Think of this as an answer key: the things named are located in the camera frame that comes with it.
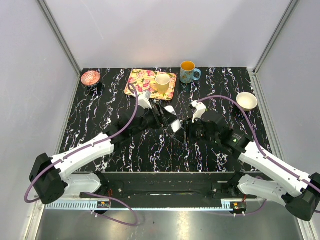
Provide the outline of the white remote control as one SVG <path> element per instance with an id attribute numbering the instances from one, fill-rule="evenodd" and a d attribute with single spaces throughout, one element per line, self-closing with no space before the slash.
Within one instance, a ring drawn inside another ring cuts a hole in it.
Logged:
<path id="1" fill-rule="evenodd" d="M 165 110 L 178 117 L 175 109 L 171 105 L 166 106 Z M 182 127 L 181 122 L 178 118 L 173 123 L 171 123 L 170 126 L 172 128 L 173 133 L 178 132 Z"/>

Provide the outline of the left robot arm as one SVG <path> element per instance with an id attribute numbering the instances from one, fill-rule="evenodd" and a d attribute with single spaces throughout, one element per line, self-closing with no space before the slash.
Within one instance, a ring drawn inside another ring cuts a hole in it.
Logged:
<path id="1" fill-rule="evenodd" d="M 155 104 L 150 108 L 137 106 L 131 117 L 123 115 L 106 130 L 78 147 L 54 156 L 37 156 L 29 175 L 31 187 L 44 205 L 61 198 L 71 184 L 68 177 L 76 170 L 103 156 L 121 149 L 127 140 L 146 130 L 170 129 L 174 133 L 182 125 L 172 106 Z"/>

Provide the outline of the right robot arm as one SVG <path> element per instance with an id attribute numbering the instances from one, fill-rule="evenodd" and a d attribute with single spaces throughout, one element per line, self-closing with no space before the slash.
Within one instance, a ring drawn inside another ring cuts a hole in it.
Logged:
<path id="1" fill-rule="evenodd" d="M 310 221 L 320 203 L 320 175 L 308 174 L 272 155 L 252 137 L 219 119 L 188 119 L 171 124 L 173 136 L 182 143 L 205 142 L 222 153 L 258 169 L 271 180 L 237 173 L 224 185 L 233 198 L 252 195 L 278 203 L 303 221 Z"/>

